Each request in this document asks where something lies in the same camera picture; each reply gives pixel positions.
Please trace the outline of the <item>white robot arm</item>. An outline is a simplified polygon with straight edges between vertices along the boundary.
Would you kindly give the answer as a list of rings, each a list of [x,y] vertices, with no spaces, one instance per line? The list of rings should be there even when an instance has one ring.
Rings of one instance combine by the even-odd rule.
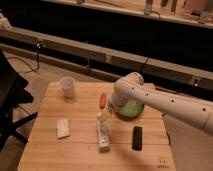
[[[185,122],[213,136],[213,102],[146,88],[143,77],[132,72],[114,83],[106,108],[98,119],[106,121],[112,113],[121,113],[129,100],[135,100]]]

